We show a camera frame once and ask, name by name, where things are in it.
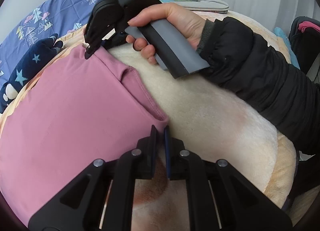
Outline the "right hand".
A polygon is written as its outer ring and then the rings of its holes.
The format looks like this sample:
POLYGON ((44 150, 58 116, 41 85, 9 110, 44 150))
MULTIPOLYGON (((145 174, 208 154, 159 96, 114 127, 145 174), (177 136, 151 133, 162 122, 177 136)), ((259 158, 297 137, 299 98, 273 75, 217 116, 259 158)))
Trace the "right hand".
MULTIPOLYGON (((161 19, 170 22, 187 39, 190 45, 197 49, 206 20, 178 4, 152 5, 129 20, 128 24, 132 27, 143 27, 152 21, 161 19)), ((157 63, 155 59, 156 50, 145 39, 128 35, 126 42, 131 44, 135 51, 140 52, 141 56, 150 64, 155 65, 157 63)))

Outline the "black sleeved right forearm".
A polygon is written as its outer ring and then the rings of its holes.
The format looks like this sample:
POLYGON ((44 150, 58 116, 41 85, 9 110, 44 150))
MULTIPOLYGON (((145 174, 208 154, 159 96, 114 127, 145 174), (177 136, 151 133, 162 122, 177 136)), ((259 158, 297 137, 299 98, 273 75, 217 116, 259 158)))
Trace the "black sleeved right forearm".
POLYGON ((206 20, 197 49, 201 74, 235 93, 307 155, 319 153, 319 84, 239 20, 206 20))

